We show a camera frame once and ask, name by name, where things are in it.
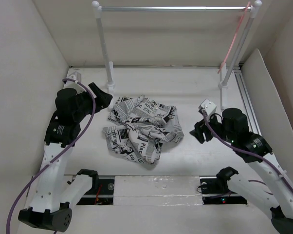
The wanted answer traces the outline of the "newspaper print trousers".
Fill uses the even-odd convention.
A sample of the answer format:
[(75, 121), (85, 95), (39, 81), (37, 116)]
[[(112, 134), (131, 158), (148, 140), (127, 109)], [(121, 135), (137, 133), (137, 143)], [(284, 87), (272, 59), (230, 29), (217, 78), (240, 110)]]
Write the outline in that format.
[(184, 138), (177, 108), (144, 95), (119, 97), (104, 127), (107, 148), (131, 162), (156, 165), (165, 143), (179, 143)]

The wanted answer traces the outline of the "pink clothes hanger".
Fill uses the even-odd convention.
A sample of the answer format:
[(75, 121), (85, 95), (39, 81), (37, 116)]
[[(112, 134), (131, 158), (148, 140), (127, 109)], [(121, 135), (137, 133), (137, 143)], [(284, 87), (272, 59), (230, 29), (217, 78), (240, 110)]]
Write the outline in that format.
[(236, 27), (234, 37), (233, 37), (233, 39), (232, 39), (232, 41), (231, 41), (230, 47), (229, 47), (229, 49), (228, 49), (228, 52), (227, 52), (227, 54), (226, 54), (226, 56), (225, 56), (223, 62), (222, 62), (221, 65), (220, 65), (220, 68), (219, 68), (219, 70), (218, 70), (218, 74), (221, 72), (222, 68), (226, 65), (226, 61), (227, 61), (227, 59), (228, 59), (228, 57), (229, 57), (229, 55), (230, 55), (230, 53), (231, 53), (231, 50), (232, 50), (232, 48), (233, 48), (233, 45), (234, 45), (234, 43), (235, 43), (235, 40), (236, 40), (237, 35), (238, 35), (238, 32), (239, 32), (240, 26), (241, 26), (241, 24), (242, 24), (242, 22), (243, 22), (244, 17), (246, 16), (246, 12), (247, 12), (248, 7), (250, 7), (250, 1), (247, 2), (247, 5), (246, 5), (245, 9), (243, 10), (243, 15), (240, 17), (240, 19), (239, 19), (239, 21), (238, 21), (238, 25), (237, 25), (237, 27)]

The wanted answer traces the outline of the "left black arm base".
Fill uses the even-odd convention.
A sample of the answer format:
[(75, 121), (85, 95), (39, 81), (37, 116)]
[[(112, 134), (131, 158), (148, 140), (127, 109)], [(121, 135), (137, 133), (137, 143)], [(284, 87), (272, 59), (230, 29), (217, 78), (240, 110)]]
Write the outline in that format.
[(86, 192), (77, 205), (113, 205), (115, 177), (100, 176), (98, 188)]

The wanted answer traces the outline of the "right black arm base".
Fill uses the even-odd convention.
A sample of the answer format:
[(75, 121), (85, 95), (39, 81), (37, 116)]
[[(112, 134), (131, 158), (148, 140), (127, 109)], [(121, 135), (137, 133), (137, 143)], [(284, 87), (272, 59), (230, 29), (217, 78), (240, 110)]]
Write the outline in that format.
[(215, 176), (200, 176), (197, 192), (202, 195), (203, 205), (247, 205), (242, 196), (220, 185)]

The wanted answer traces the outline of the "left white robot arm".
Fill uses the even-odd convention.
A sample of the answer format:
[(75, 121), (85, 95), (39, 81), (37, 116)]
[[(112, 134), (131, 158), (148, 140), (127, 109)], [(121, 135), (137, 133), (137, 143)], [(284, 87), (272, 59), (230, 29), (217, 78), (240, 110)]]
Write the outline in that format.
[(57, 92), (56, 111), (52, 115), (44, 138), (44, 157), (39, 172), (31, 179), (38, 181), (30, 205), (20, 210), (18, 220), (32, 228), (65, 232), (73, 216), (73, 207), (86, 193), (101, 188), (98, 172), (78, 171), (66, 190), (61, 188), (66, 165), (77, 141), (89, 128), (94, 115), (106, 109), (112, 95), (102, 91), (95, 83), (77, 92), (67, 87)]

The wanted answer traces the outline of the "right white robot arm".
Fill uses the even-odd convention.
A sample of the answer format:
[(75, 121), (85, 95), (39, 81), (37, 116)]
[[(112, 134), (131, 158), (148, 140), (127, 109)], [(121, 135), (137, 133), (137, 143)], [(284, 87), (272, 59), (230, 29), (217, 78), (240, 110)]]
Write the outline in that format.
[(280, 234), (293, 234), (293, 182), (281, 168), (268, 142), (249, 130), (247, 116), (237, 108), (225, 109), (219, 116), (210, 105), (201, 107), (203, 120), (190, 132), (200, 143), (217, 138), (252, 168), (270, 193), (257, 188), (232, 167), (221, 169), (216, 187), (232, 191), (250, 201), (270, 220)]

